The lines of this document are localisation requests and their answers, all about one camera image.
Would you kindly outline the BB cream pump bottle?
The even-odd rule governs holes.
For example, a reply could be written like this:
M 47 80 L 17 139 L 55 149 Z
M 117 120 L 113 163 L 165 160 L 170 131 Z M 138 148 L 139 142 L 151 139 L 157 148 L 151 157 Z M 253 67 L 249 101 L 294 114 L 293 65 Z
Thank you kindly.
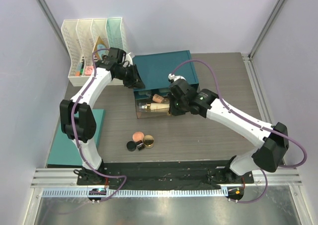
M 158 94 L 151 94 L 150 92 L 147 92 L 146 96 L 148 96 L 154 103 L 169 103 L 169 99 L 167 97 L 160 96 Z

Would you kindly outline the cream foundation bottle gold pump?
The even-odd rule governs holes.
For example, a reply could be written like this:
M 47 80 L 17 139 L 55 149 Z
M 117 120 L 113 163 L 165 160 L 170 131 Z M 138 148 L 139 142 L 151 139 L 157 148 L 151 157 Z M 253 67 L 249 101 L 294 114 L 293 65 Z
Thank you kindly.
M 167 113 L 170 105 L 166 103 L 140 103 L 139 109 L 146 112 Z

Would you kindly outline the clear acrylic drawer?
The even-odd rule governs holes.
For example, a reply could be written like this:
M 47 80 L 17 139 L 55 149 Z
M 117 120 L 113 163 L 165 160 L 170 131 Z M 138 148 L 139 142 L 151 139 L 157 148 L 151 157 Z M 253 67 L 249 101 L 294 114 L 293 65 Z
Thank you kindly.
M 135 91 L 135 106 L 138 119 L 158 116 L 181 116 L 183 110 L 168 89 Z

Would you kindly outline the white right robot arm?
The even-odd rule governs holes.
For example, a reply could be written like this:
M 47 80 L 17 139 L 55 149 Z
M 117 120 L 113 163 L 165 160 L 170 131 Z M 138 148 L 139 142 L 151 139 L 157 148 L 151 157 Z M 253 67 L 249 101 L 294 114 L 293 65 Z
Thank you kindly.
M 187 112 L 200 115 L 223 124 L 240 134 L 254 145 L 254 149 L 233 156 L 224 171 L 224 176 L 231 183 L 237 182 L 243 175 L 252 170 L 262 169 L 275 172 L 289 148 L 287 127 L 282 123 L 275 126 L 258 121 L 222 101 L 220 97 L 208 90 L 197 91 L 182 77 L 170 80 L 169 112 L 173 116 Z

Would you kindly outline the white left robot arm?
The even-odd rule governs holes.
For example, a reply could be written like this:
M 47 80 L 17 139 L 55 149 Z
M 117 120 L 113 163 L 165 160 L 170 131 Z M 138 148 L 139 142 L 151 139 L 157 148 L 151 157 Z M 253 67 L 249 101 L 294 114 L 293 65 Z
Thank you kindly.
M 99 185 L 106 173 L 101 169 L 102 158 L 97 152 L 94 135 L 96 121 L 92 109 L 102 91 L 114 79 L 131 89 L 144 88 L 133 54 L 119 48 L 101 48 L 92 52 L 93 71 L 84 86 L 69 100 L 60 103 L 61 130 L 73 141 L 82 160 L 82 166 L 90 170 L 88 178 Z

